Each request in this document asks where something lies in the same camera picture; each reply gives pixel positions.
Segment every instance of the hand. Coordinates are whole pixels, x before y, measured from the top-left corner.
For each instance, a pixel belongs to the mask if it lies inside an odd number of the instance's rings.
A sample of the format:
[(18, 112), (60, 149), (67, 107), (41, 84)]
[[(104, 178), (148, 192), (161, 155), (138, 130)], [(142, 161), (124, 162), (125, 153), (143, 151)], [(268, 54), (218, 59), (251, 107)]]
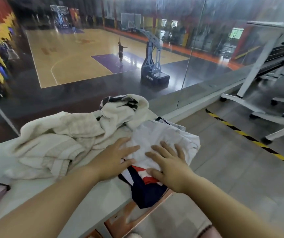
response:
[(128, 159), (121, 163), (121, 159), (140, 148), (138, 145), (120, 149), (120, 147), (129, 140), (130, 138), (118, 139), (114, 144), (109, 145), (90, 161), (88, 166), (90, 166), (94, 172), (97, 172), (98, 181), (114, 178), (135, 163), (135, 159)]
[(162, 172), (153, 168), (147, 169), (146, 172), (177, 193), (187, 192), (189, 178), (195, 174), (187, 165), (182, 148), (175, 144), (176, 154), (164, 141), (161, 141), (160, 144), (162, 147), (151, 146), (157, 153), (146, 152), (145, 155), (158, 163)]

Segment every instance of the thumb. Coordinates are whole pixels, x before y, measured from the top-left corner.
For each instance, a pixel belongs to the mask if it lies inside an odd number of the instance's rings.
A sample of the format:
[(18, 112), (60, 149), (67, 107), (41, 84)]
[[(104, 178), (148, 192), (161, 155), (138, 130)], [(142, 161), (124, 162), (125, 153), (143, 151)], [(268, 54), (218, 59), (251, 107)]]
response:
[(126, 168), (128, 168), (129, 166), (134, 164), (135, 162), (136, 162), (135, 159), (128, 159), (128, 160), (125, 160), (124, 162), (122, 162), (120, 166), (121, 166), (122, 170), (125, 170)]
[(157, 179), (158, 181), (162, 182), (164, 179), (164, 174), (159, 172), (157, 169), (147, 169), (146, 172), (152, 176), (153, 178)]

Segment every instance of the window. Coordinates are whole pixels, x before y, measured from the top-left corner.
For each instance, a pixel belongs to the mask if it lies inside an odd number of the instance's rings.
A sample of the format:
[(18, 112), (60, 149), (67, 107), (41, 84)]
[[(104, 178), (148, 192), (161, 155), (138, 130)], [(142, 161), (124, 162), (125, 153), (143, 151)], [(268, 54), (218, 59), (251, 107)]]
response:
[(166, 26), (166, 23), (167, 23), (167, 19), (162, 19), (161, 26), (162, 26), (162, 27), (165, 27), (165, 26)]
[(176, 20), (172, 20), (171, 28), (173, 28), (173, 27), (177, 27), (177, 23), (178, 23), (178, 21), (176, 21)]
[(229, 36), (230, 39), (235, 38), (235, 39), (240, 39), (242, 32), (243, 32), (244, 28), (232, 28), (232, 32)]

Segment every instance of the basketball court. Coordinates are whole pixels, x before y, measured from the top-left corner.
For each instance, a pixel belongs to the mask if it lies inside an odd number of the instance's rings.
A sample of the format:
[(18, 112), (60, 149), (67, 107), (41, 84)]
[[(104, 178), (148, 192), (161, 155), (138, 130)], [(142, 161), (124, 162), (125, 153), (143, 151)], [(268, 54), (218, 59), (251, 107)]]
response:
[[(122, 45), (128, 47), (121, 66), (119, 35), (102, 29), (26, 32), (41, 88), (141, 69), (145, 59), (145, 43), (121, 36)], [(162, 65), (187, 59), (162, 50)]]

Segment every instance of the forearm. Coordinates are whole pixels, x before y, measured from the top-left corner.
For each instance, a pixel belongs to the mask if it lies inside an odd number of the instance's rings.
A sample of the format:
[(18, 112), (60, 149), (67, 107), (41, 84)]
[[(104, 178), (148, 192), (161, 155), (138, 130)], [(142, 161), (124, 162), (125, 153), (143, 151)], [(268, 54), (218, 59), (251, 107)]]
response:
[(222, 237), (284, 237), (208, 180), (194, 174), (189, 178), (188, 187), (185, 193), (205, 213)]
[(98, 182), (81, 167), (0, 219), (0, 237), (57, 237), (74, 210)]

